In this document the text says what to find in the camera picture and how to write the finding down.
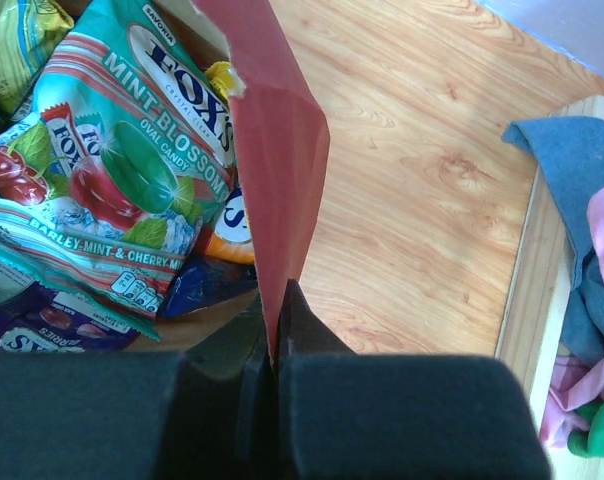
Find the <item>purple candy bag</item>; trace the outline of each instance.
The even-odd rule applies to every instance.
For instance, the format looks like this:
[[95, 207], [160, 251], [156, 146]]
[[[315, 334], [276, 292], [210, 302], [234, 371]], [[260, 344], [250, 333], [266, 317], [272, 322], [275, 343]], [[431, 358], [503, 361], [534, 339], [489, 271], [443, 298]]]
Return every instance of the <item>purple candy bag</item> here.
[[0, 263], [0, 350], [121, 350], [138, 333], [90, 305]]

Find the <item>cherry illustration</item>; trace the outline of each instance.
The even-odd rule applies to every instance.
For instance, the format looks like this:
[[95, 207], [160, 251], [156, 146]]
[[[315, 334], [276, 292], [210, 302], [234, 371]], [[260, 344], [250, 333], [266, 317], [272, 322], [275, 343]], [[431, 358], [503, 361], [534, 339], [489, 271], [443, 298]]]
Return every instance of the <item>cherry illustration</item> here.
[[52, 327], [61, 329], [71, 326], [71, 317], [57, 308], [45, 307], [40, 311], [40, 317]]
[[69, 193], [95, 218], [123, 231], [147, 215], [120, 191], [99, 158], [86, 157], [75, 167]]
[[0, 198], [12, 200], [20, 205], [39, 205], [46, 200], [49, 185], [38, 172], [26, 167], [24, 172], [15, 178], [0, 182]]
[[104, 330], [96, 327], [95, 325], [91, 325], [90, 323], [85, 323], [80, 325], [76, 330], [83, 337], [88, 338], [104, 338], [106, 337], [106, 333]]
[[18, 152], [0, 146], [0, 181], [16, 178], [24, 173], [24, 158]]

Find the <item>candy bag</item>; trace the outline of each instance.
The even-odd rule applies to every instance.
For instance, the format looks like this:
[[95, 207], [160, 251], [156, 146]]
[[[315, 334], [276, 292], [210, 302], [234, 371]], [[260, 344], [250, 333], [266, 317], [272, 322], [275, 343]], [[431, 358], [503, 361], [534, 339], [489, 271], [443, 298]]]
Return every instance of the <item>candy bag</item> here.
[[177, 317], [237, 297], [257, 286], [253, 265], [192, 255], [175, 277], [158, 315]]
[[255, 263], [249, 219], [239, 187], [231, 193], [224, 210], [211, 224], [202, 228], [195, 251], [229, 262], [245, 265]]
[[0, 109], [12, 114], [73, 20], [53, 0], [0, 0]]
[[94, 0], [0, 135], [0, 259], [152, 324], [235, 185], [227, 107], [144, 0]]
[[0, 350], [121, 350], [137, 336], [83, 297], [45, 288], [0, 262]]
[[229, 93], [241, 90], [238, 89], [240, 80], [229, 62], [215, 62], [204, 75], [211, 82], [213, 91], [226, 103], [229, 102]]

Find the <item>green toy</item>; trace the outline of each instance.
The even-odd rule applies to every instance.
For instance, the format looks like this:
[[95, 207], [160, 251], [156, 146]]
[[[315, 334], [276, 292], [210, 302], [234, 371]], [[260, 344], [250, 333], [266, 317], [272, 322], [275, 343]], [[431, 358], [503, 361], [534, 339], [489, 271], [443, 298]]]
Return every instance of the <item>green toy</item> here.
[[604, 402], [594, 400], [577, 409], [576, 413], [591, 424], [591, 430], [571, 432], [569, 451], [580, 457], [604, 458]]

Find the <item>wooden drawer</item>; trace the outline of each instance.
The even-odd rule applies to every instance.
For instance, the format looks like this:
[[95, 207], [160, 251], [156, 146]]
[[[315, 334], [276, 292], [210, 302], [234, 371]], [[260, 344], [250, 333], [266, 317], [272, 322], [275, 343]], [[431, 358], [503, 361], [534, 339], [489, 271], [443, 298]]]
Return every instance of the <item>wooden drawer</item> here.
[[[589, 97], [552, 114], [569, 115], [604, 120], [604, 97]], [[495, 352], [522, 383], [537, 429], [555, 357], [558, 348], [563, 348], [559, 341], [569, 298], [572, 255], [562, 219], [538, 167]], [[553, 453], [551, 462], [559, 480], [604, 479], [604, 460], [562, 452]]]

